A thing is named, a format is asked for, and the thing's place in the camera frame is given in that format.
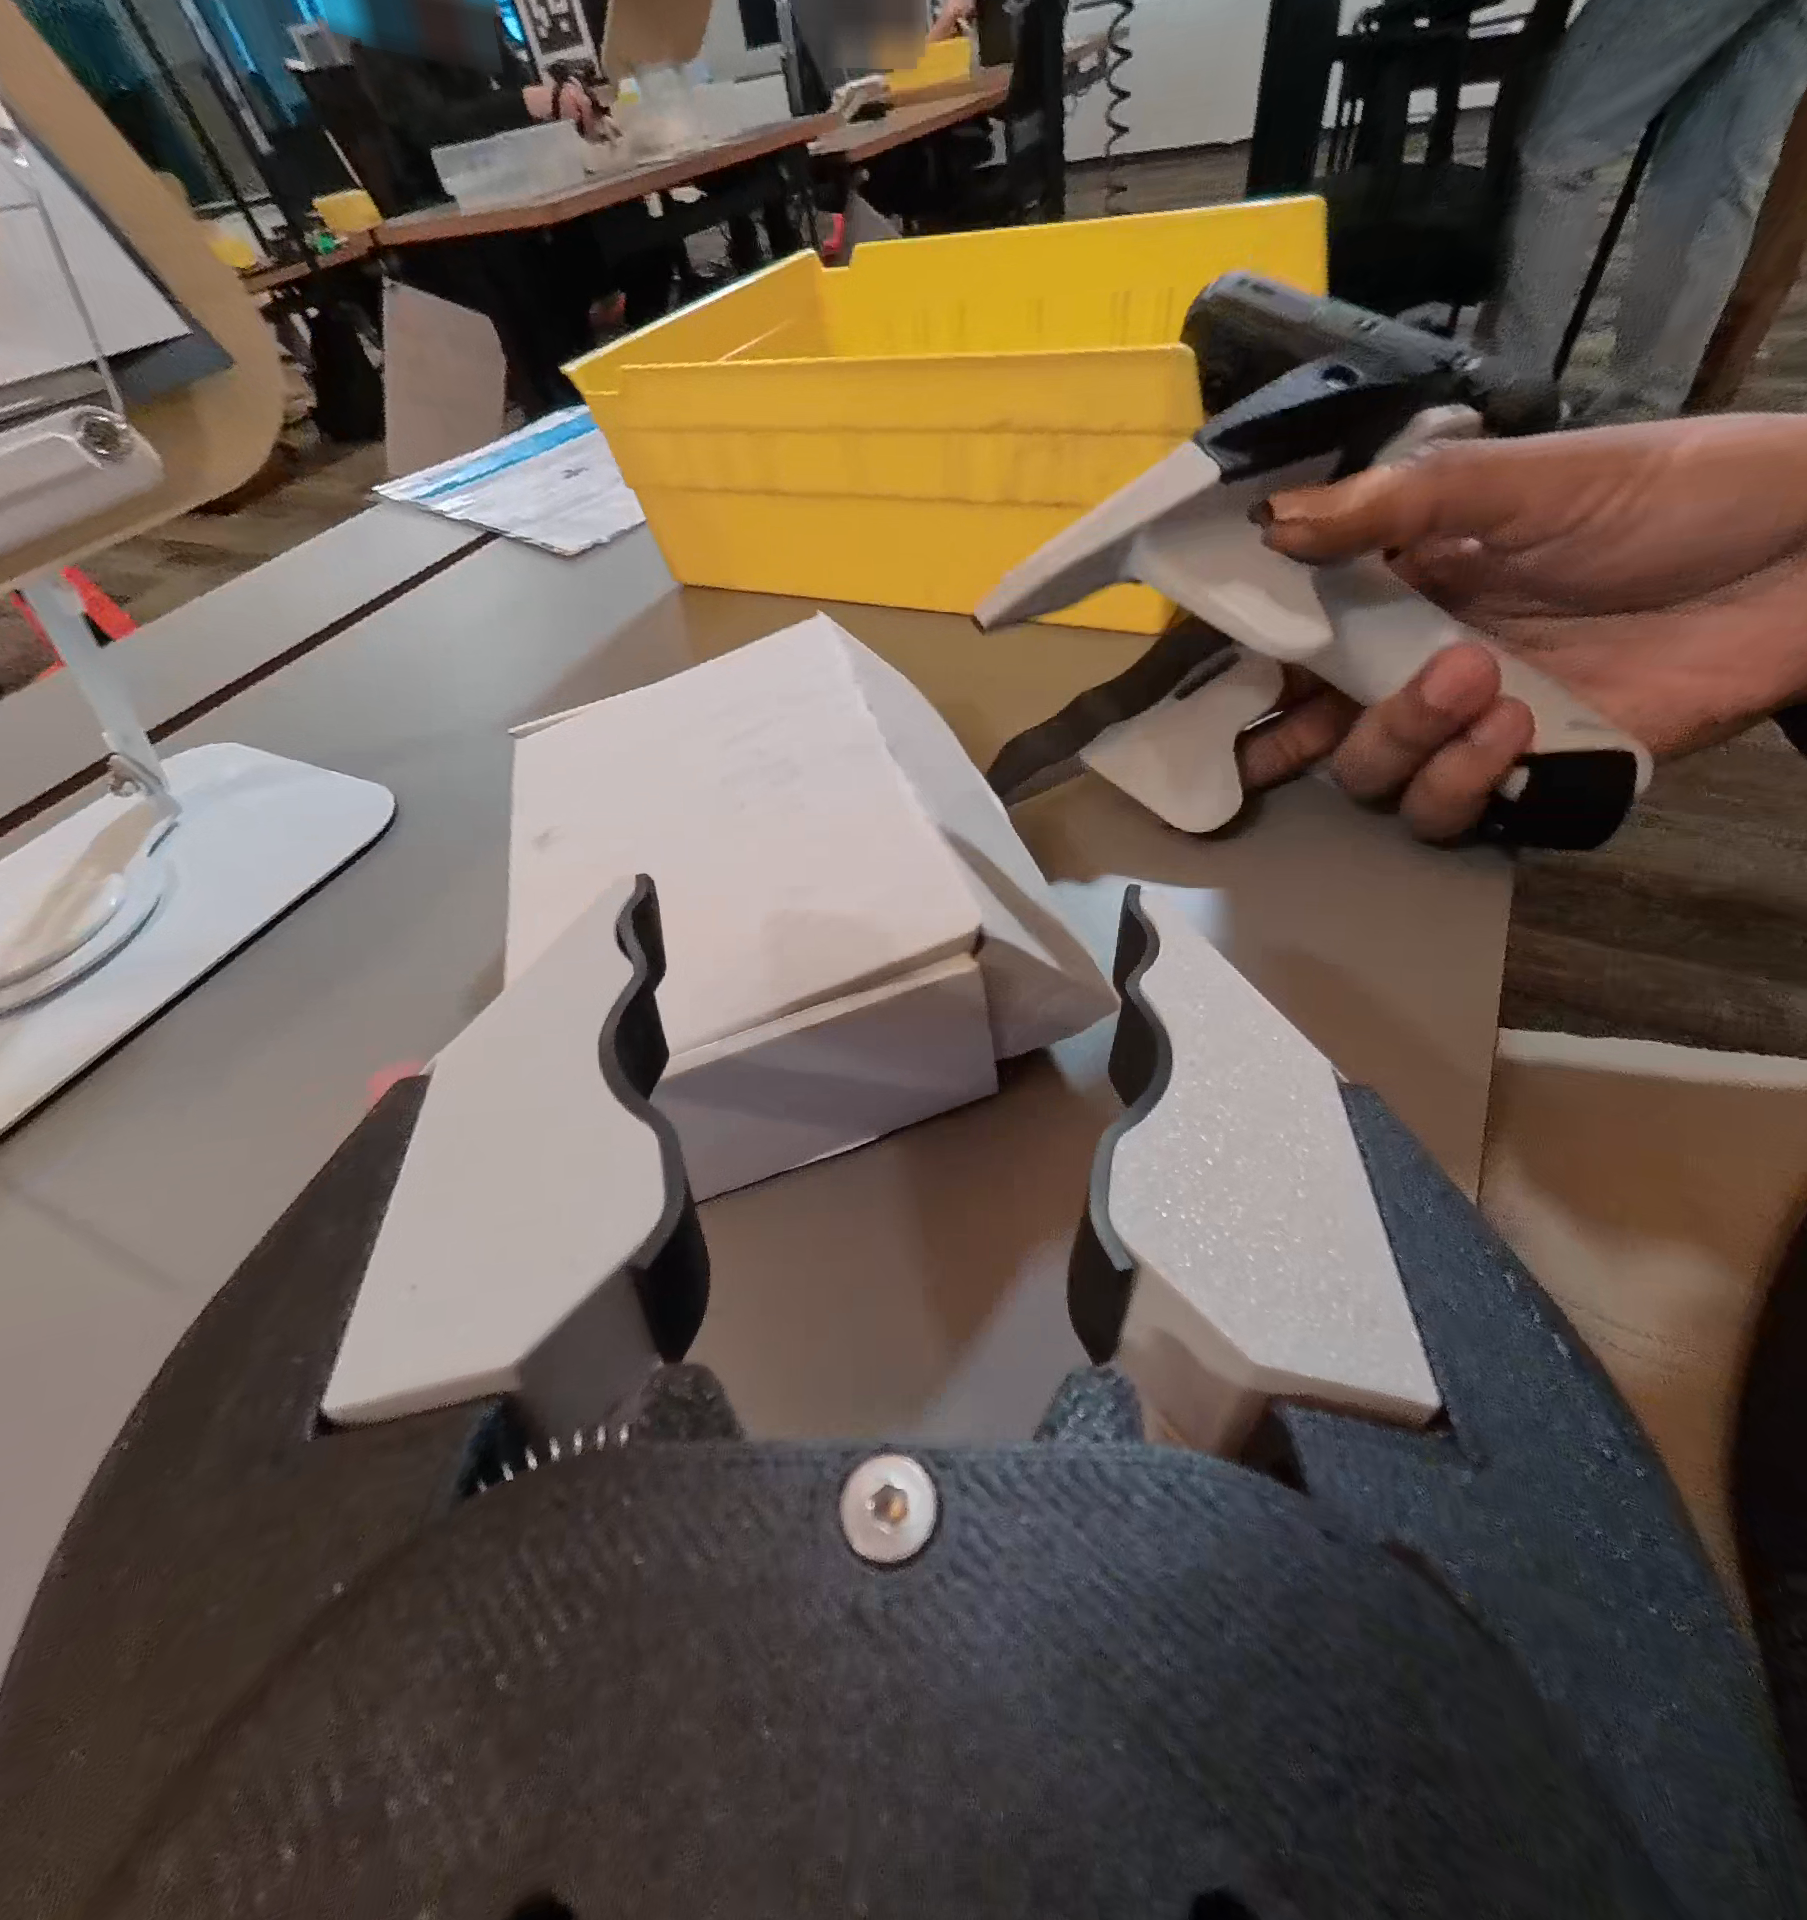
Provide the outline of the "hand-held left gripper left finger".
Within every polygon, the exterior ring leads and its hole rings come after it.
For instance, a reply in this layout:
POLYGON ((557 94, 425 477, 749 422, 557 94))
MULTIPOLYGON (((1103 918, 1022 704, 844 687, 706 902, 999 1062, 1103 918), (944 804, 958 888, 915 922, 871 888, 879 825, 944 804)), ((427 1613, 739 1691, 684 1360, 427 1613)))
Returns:
POLYGON ((658 888, 609 886, 449 1045, 324 1392, 333 1426, 503 1399, 609 1426, 684 1361, 706 1248, 670 1119, 658 888))

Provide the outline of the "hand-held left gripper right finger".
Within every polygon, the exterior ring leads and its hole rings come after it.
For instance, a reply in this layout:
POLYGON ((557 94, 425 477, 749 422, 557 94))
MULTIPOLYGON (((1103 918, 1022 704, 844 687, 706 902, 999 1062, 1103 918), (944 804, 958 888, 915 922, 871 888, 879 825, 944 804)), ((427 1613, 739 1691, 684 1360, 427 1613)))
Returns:
POLYGON ((1156 886, 1114 922, 1103 1128, 1069 1262, 1085 1353, 1156 1442, 1243 1455, 1268 1408, 1424 1432, 1445 1399, 1345 1083, 1156 886))

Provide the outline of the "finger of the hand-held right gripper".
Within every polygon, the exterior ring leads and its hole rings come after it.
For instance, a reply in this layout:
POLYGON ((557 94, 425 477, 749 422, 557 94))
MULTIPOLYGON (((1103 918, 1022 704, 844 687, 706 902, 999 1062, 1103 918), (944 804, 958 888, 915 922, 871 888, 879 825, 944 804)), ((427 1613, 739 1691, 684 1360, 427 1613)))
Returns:
POLYGON ((1238 741, 1283 697, 1283 665, 1234 637, 1156 637, 1120 675, 1010 736, 988 783, 1001 804, 1022 804, 1093 772, 1167 830, 1223 834, 1246 804, 1238 741))
POLYGON ((974 628, 1015 628, 1072 612, 1085 598, 1140 583, 1134 544, 1167 513, 1210 501, 1223 490, 1218 457, 1186 440, 1154 468, 1108 493, 1033 558, 1010 566, 974 607, 974 628))

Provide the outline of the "yellow plastic bin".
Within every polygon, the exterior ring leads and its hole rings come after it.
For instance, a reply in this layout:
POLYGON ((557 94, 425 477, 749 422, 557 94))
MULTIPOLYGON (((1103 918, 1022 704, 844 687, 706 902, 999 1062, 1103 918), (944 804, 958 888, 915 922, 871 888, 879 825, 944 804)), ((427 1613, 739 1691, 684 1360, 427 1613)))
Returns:
POLYGON ((570 361, 681 586, 972 613, 1201 424, 1193 301, 1313 193, 805 249, 570 361))

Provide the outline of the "white cardboard mailer box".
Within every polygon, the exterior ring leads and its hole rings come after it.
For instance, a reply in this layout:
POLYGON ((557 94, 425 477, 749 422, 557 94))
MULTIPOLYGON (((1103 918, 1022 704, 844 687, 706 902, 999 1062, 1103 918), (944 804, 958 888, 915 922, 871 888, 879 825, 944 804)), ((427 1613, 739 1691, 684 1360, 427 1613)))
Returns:
POLYGON ((988 1098, 1114 1012, 952 724, 830 613, 515 726, 504 987, 640 872, 696 1199, 988 1098))

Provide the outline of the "grey desk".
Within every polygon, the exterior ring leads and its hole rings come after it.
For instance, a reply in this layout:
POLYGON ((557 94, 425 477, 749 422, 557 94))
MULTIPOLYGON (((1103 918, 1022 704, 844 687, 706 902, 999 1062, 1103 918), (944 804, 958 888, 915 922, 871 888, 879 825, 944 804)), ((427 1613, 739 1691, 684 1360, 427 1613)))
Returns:
MULTIPOLYGON (((216 675, 166 748, 239 741, 392 787, 387 836, 0 1145, 0 1676, 100 1452, 387 1071, 498 990, 519 724, 814 612, 681 589, 646 534, 592 558, 476 542, 333 631, 274 635, 282 586, 379 558, 378 508, 169 613, 216 675)), ((1512 870, 1431 853, 1323 780, 1218 843, 1097 780, 1015 810, 1099 972, 1134 880, 1178 908, 1340 1071, 1388 1094, 1476 1196, 1512 870)), ((1015 1438, 1078 1360, 1062 1265, 1113 1114, 1108 1025, 1001 1071, 988 1105, 712 1199, 696 1360, 749 1432, 1015 1438)))

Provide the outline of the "person's right hand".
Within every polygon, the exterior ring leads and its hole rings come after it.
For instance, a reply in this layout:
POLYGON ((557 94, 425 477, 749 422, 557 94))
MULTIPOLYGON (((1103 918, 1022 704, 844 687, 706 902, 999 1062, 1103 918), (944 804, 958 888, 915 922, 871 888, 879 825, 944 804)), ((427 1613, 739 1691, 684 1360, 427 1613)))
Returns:
POLYGON ((1762 718, 1807 755, 1807 415, 1452 440, 1259 520, 1299 562, 1384 553, 1657 760, 1762 718))

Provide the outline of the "person's beige trouser leg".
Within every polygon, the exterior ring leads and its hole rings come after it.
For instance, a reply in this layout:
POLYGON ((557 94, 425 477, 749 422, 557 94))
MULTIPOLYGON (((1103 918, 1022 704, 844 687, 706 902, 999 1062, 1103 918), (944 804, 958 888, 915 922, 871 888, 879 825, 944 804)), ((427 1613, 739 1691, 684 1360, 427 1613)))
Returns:
POLYGON ((1807 1218, 1807 1058, 1498 1030, 1481 1207, 1632 1408, 1750 1626, 1730 1448, 1807 1218))

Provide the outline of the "white sheet with blue header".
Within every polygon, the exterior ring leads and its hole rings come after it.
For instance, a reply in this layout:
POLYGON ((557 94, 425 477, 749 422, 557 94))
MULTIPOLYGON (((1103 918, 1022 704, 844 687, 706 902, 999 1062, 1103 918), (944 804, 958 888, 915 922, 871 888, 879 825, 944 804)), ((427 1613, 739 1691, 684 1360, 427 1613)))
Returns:
POLYGON ((549 558, 581 558, 646 525, 592 403, 557 407, 434 468, 387 477, 378 496, 549 558))

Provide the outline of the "wooden background table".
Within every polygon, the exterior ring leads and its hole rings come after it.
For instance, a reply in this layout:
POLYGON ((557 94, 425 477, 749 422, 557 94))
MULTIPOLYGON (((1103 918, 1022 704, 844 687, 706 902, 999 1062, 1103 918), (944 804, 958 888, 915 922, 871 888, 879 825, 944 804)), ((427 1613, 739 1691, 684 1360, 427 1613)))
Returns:
POLYGON ((701 150, 684 150, 670 157, 630 164, 609 174, 593 174, 576 189, 503 202, 503 207, 427 207, 417 213, 387 219, 374 228, 374 249, 403 249, 427 242, 461 242, 483 234, 510 234, 510 231, 540 231, 561 228, 585 213, 601 213, 621 202, 644 202, 651 193, 668 193, 681 187, 701 187, 712 174, 754 168, 763 157, 805 157, 819 168, 867 168, 880 152, 915 145, 940 128, 962 125, 972 117, 988 117, 1010 97, 1010 63, 979 70, 966 86, 940 86, 924 94, 908 94, 888 107, 880 117, 871 123, 843 123, 837 114, 808 114, 773 123, 722 142, 706 142, 701 150))

